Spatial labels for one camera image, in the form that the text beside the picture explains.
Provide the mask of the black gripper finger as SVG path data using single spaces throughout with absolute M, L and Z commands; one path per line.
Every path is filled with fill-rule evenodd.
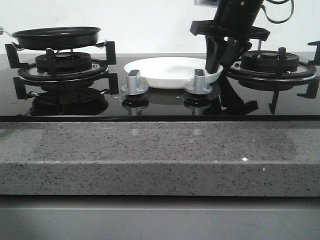
M 227 47 L 219 60 L 224 68 L 230 68 L 244 53 L 249 51 L 252 43 L 247 40 L 236 40 L 232 37 L 227 38 Z
M 205 35 L 206 41 L 206 64 L 205 69 L 213 74 L 217 71 L 219 60 L 227 47 L 227 42 L 223 37 L 215 35 Z

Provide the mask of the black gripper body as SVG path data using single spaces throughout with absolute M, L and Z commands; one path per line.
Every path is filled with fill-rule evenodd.
M 262 0 L 195 0 L 195 5 L 216 8 L 214 19 L 194 20 L 193 35 L 232 37 L 236 40 L 267 40 L 267 29 L 254 27 Z

